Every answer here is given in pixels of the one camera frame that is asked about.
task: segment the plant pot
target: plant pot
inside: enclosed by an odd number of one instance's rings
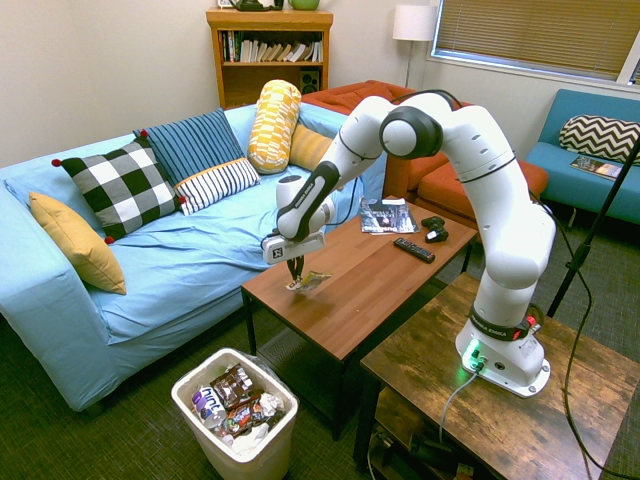
[[[320,0],[289,0],[294,10],[315,10]]]

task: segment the microphone stand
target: microphone stand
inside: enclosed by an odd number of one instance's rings
[[[629,169],[633,165],[633,161],[636,159],[636,156],[638,155],[639,150],[640,150],[640,135],[638,136],[636,143],[633,145],[631,152],[629,152],[629,156],[625,160],[622,170],[620,170],[620,174],[618,175],[618,178],[616,178],[616,181],[614,182],[613,187],[611,187],[611,190],[609,191],[609,195],[607,195],[607,198],[604,201],[604,204],[602,205],[600,212],[598,212],[598,216],[596,217],[596,220],[593,222],[593,225],[591,226],[589,233],[585,237],[584,241],[580,244],[580,246],[576,249],[573,259],[567,262],[566,267],[569,269],[569,271],[567,272],[567,275],[564,277],[564,281],[562,282],[562,285],[560,285],[560,288],[558,289],[558,293],[556,293],[556,296],[553,299],[553,303],[551,303],[551,307],[549,307],[547,316],[553,317],[553,315],[556,313],[556,310],[560,306],[560,302],[562,302],[562,299],[564,298],[565,293],[567,292],[567,290],[569,289],[569,286],[571,285],[571,282],[573,281],[573,277],[576,276],[578,269],[582,267],[582,265],[584,264],[584,261],[587,258],[587,255],[589,255],[589,252],[591,251],[591,241],[593,240],[593,237],[596,236],[596,233],[598,233],[598,230],[600,229],[600,224],[604,220],[604,217],[607,215],[607,211],[609,210],[611,203],[613,203],[613,199],[618,193],[618,190],[620,190],[620,186],[622,185],[624,178],[627,176],[627,173],[629,173]]]

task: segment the white cable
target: white cable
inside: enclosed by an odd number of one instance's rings
[[[442,428],[444,427],[444,419],[447,416],[447,409],[449,408],[449,404],[451,403],[451,400],[453,400],[453,397],[455,397],[458,393],[460,393],[460,391],[464,387],[466,387],[471,382],[473,382],[477,376],[478,376],[478,372],[474,373],[473,376],[469,380],[467,380],[463,385],[458,387],[458,389],[451,394],[451,396],[449,397],[449,400],[447,400],[447,403],[444,406],[444,410],[442,411],[442,417],[440,417],[440,429],[438,431],[438,438],[440,439],[440,443],[442,443]]]
[[[371,459],[369,458],[369,451],[367,450],[367,465],[369,466],[369,473],[371,474],[371,478],[376,480],[376,476],[373,474],[373,468],[371,468]]]

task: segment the gray carpet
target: gray carpet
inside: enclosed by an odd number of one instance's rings
[[[556,207],[561,218],[567,212]],[[593,216],[583,213],[570,232],[573,246],[584,238]],[[595,302],[585,335],[640,361],[638,322],[640,264],[637,226],[606,221],[593,242],[583,268]],[[549,267],[534,301],[546,309],[566,274],[566,248],[557,236]],[[451,281],[462,258],[439,278]],[[476,248],[470,273],[479,277],[481,248]],[[419,303],[428,299],[418,295]],[[586,308],[586,294],[573,282],[555,317],[576,328]],[[265,312],[258,315],[258,342],[279,329]],[[234,314],[208,332],[125,382],[106,401],[97,418],[73,413],[38,362],[6,321],[0,320],[0,478],[7,479],[203,479],[221,478],[213,470],[170,397],[174,383],[222,347],[248,350],[243,317]],[[607,466],[640,475],[640,398],[624,420]],[[579,402],[572,404],[574,410]],[[326,420],[304,399],[293,431],[290,479],[370,478],[351,459],[356,417],[341,439],[331,439]],[[603,475],[602,478],[614,478]]]

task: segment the bookshelf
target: bookshelf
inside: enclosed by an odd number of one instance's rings
[[[213,56],[216,66],[220,106],[233,108],[254,103],[262,87],[273,79],[296,85],[302,92],[301,78],[305,72],[318,77],[319,90],[329,88],[329,30],[333,14],[318,10],[281,10],[240,12],[235,9],[207,10],[211,27]],[[231,61],[225,50],[225,36],[239,32],[241,38],[267,44],[295,42],[321,43],[321,58],[313,61]]]

